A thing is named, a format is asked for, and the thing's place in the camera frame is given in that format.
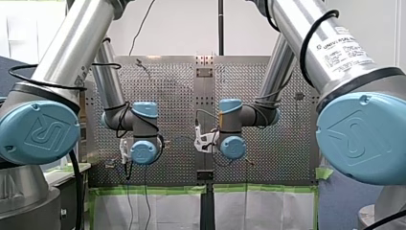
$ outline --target metal stand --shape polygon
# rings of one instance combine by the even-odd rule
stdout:
[[[213,183],[206,184],[206,194],[200,197],[200,230],[215,230]]]
[[[1,229],[60,230],[59,190],[51,188],[48,197],[33,205],[0,214]]]

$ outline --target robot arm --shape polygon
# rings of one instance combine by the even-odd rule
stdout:
[[[404,73],[376,64],[339,25],[337,11],[327,11],[321,0],[269,0],[265,7],[281,31],[270,68],[254,106],[237,99],[220,102],[216,147],[226,157],[240,158],[245,153],[241,128],[278,120],[277,107],[264,105],[277,104],[296,57],[321,95],[316,136],[327,160],[361,182],[405,184]]]
[[[47,164],[74,147],[79,139],[78,89],[83,88],[95,57],[98,62],[111,61],[108,44],[101,43],[110,23],[122,16],[128,2],[83,0],[73,5],[32,80],[17,83],[0,108],[1,158],[17,165]],[[135,103],[129,109],[115,70],[100,66],[95,73],[106,108],[106,126],[146,130],[134,131],[131,149],[140,164],[146,164],[159,149],[156,104]]]

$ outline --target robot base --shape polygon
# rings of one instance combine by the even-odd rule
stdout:
[[[0,214],[1,229],[60,230],[60,192],[51,188],[46,200]]]

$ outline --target metal frame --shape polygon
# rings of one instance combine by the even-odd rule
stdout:
[[[138,60],[140,60],[146,68],[150,69],[152,81],[142,79],[147,78],[147,74],[143,68],[137,66]],[[257,156],[262,157],[266,163],[266,159],[278,159],[275,158],[275,153],[264,151],[269,149],[268,143],[272,142],[267,138],[280,135],[278,131],[281,130],[289,131],[294,127],[306,126],[305,132],[303,132],[302,129],[298,129],[295,132],[295,135],[298,135],[297,138],[300,140],[304,139],[303,143],[306,142],[306,144],[303,149],[300,149],[301,155],[293,154],[293,157],[290,158],[293,162],[289,162],[290,159],[286,157],[279,158],[282,162],[274,163],[268,161],[268,165],[254,162],[254,164],[257,164],[260,168],[256,168],[255,170],[250,169],[248,170],[249,172],[245,169],[246,164],[243,160],[234,162],[229,168],[217,167],[209,154],[197,152],[193,147],[192,140],[187,139],[188,137],[194,138],[194,114],[197,108],[216,113],[217,104],[221,97],[242,97],[245,103],[253,102],[254,97],[258,94],[268,60],[269,57],[116,57],[116,61],[123,66],[120,75],[126,99],[128,101],[157,101],[160,109],[158,125],[162,131],[166,132],[169,130],[170,132],[170,134],[163,133],[167,141],[169,141],[167,144],[169,148],[164,152],[163,158],[148,169],[147,183],[149,185],[183,186],[244,182],[312,185],[316,182],[314,169],[318,165],[318,149],[314,132],[317,120],[317,114],[315,112],[317,93],[311,90],[305,81],[302,80],[299,69],[294,70],[293,80],[286,88],[286,92],[283,93],[281,106],[282,118],[276,127],[268,127],[263,131],[255,130],[254,127],[244,129],[244,133],[247,135],[246,139],[249,143],[261,138],[259,143],[261,147],[257,148],[252,146],[253,149],[251,150],[256,151]],[[245,85],[246,83],[244,85],[238,85],[238,82],[234,82],[234,84],[221,82],[225,80],[224,74],[220,72],[224,66],[232,67],[227,71],[234,71],[233,75],[248,76],[251,78],[249,79],[249,85]],[[241,80],[243,80],[241,77],[236,76],[235,81]],[[186,82],[191,89],[185,92],[182,91],[181,88],[177,88],[176,85],[173,86],[173,82],[178,81]],[[89,130],[87,132],[88,158],[89,162],[94,165],[89,175],[90,186],[109,187],[125,184],[124,176],[119,176],[119,174],[124,174],[123,168],[120,167],[120,160],[118,160],[120,159],[120,140],[116,140],[114,131],[107,130],[100,125],[99,121],[102,112],[100,98],[93,82],[87,82],[86,86],[89,89],[86,92],[86,111],[89,115],[87,122],[87,128]],[[159,90],[166,93],[167,96],[163,100],[157,97],[156,93],[158,92],[158,88],[154,90],[156,86],[158,86]],[[224,93],[225,87],[228,86],[237,86],[237,88],[229,88],[227,89],[229,90],[229,94]],[[295,90],[304,93],[303,101],[292,101],[292,98],[296,97],[293,95],[296,92]],[[292,107],[289,107],[292,106],[292,102],[298,104],[296,110],[292,110]],[[173,112],[177,108],[181,108],[181,113]],[[286,108],[288,110],[290,109],[287,112],[287,116],[290,116],[290,118],[287,117],[287,119],[283,117],[283,110]],[[292,123],[291,116],[304,116],[306,123],[302,124],[303,119],[300,121],[301,125]],[[212,128],[215,128],[215,121],[212,117],[199,114],[198,119],[203,132],[210,132]],[[292,133],[288,132],[287,134],[284,133],[284,139],[280,137],[279,140],[286,141],[286,135],[289,137],[291,134]],[[186,137],[182,138],[181,141],[178,140],[178,143],[174,143],[173,138],[175,138],[176,135]],[[116,141],[117,151],[114,152],[114,148],[109,145]],[[285,142],[284,144],[294,146],[295,142],[291,141],[290,144]],[[289,156],[290,153],[291,152],[286,153],[281,151],[278,152],[278,155]],[[183,168],[185,165],[192,166],[186,169]],[[299,172],[302,175],[298,175],[299,179],[294,178],[295,174],[290,177],[286,176],[282,179],[278,179],[276,175],[272,175],[275,166],[278,165],[279,167],[283,167],[286,172],[296,170],[296,173]],[[144,184],[142,169],[143,167],[134,166],[130,184]],[[208,171],[214,171],[214,180],[197,179],[198,173],[208,173]]]

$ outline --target vertical metal pole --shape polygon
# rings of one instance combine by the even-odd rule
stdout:
[[[224,1],[218,0],[218,54],[224,56]]]

